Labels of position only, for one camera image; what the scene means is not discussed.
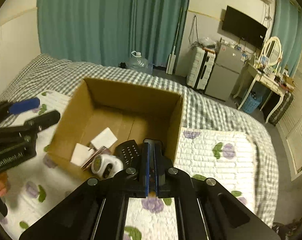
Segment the person's left hand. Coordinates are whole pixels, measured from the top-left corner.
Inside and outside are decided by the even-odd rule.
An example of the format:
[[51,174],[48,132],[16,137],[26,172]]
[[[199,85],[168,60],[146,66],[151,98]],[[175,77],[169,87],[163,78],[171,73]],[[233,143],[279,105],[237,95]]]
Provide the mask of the person's left hand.
[[8,181],[8,175],[6,172],[0,174],[0,197],[7,194],[10,189],[10,183]]

